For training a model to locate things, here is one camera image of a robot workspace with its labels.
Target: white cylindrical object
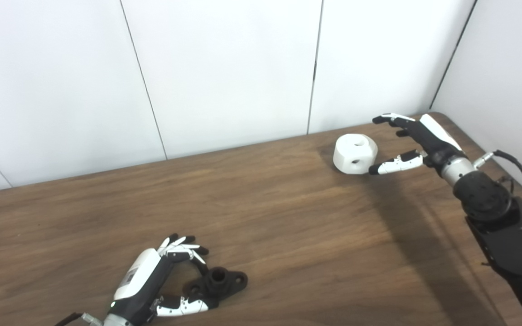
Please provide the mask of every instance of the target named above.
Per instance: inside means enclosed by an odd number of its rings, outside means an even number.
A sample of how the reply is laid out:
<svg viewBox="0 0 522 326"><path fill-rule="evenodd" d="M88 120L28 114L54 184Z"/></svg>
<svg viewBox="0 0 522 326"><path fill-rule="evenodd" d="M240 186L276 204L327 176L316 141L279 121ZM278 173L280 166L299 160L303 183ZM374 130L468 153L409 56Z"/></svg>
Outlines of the white cylindrical object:
<svg viewBox="0 0 522 326"><path fill-rule="evenodd" d="M345 174L368 173L377 155L376 143L365 134L344 134L335 143L333 164Z"/></svg>

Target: wooden table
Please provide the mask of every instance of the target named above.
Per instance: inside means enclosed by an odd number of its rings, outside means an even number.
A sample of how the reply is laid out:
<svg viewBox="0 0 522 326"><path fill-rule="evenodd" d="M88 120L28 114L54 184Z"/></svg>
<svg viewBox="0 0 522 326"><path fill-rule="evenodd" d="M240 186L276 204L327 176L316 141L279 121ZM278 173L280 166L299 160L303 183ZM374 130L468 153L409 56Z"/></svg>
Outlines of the wooden table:
<svg viewBox="0 0 522 326"><path fill-rule="evenodd" d="M173 232L196 235L209 266L249 285L219 309L154 325L522 325L444 180L426 168L339 173L332 153L347 133L371 136L379 161L417 147L363 125L0 191L0 326L103 318L138 254ZM197 276L178 266L163 292Z"/></svg>

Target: robotic arm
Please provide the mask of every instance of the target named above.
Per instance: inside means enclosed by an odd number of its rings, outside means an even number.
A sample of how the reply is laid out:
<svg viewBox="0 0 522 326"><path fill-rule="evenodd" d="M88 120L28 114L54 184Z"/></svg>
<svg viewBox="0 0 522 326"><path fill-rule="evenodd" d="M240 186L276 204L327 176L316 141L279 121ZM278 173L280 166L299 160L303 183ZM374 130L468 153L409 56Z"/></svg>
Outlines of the robotic arm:
<svg viewBox="0 0 522 326"><path fill-rule="evenodd" d="M157 248L144 250L130 267L114 294L108 314L101 321L90 314L72 314L56 324L64 326L82 318L91 326L142 326L154 317L174 317L205 312L219 302L243 290L247 275L225 268L209 270L201 255L209 250L191 244L195 237L180 237L175 233ZM158 296L175 264L190 261L202 277L184 287L183 296Z"/></svg>
<svg viewBox="0 0 522 326"><path fill-rule="evenodd" d="M414 120L389 113L372 121L399 127L396 135L411 136L422 146L422 151L412 150L372 165L369 173L393 173L422 164L435 169L453 187L454 196L462 203L466 222L489 265L509 283L522 305L522 199L512 196L500 183L478 170L493 155L513 161L521 170L522 165L501 151L487 153L471 163L460 145L427 114Z"/></svg>

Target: silver joint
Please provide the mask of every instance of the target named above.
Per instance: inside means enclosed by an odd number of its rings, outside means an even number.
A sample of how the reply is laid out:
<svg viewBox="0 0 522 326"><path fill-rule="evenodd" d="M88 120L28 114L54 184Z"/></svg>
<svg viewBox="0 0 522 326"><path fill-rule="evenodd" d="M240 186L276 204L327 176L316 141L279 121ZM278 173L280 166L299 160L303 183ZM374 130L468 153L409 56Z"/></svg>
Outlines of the silver joint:
<svg viewBox="0 0 522 326"><path fill-rule="evenodd" d="M478 169L480 167L482 167L489 159L491 159L491 157L493 157L493 152L489 152L481 157L479 157L476 161L473 162L473 167L475 169Z"/></svg>
<svg viewBox="0 0 522 326"><path fill-rule="evenodd" d="M444 165L440 176L446 180L451 187L454 187L460 178L472 171L476 171L476 169L467 158L457 157L452 161L448 161L448 163Z"/></svg>
<svg viewBox="0 0 522 326"><path fill-rule="evenodd" d="M98 318L95 318L89 313L83 313L81 317L85 322L90 324L91 326L103 326L104 323L102 320L99 320Z"/></svg>

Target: bolt hole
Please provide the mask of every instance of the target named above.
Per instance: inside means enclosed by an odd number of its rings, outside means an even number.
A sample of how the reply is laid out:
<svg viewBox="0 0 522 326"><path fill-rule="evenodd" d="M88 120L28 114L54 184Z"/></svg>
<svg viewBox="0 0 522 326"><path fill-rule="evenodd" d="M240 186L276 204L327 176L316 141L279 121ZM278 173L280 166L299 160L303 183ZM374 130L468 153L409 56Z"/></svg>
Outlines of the bolt hole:
<svg viewBox="0 0 522 326"><path fill-rule="evenodd" d="M211 273L211 277L213 278L213 281L222 282L225 278L224 270L222 270L222 269L213 270L213 272Z"/></svg>

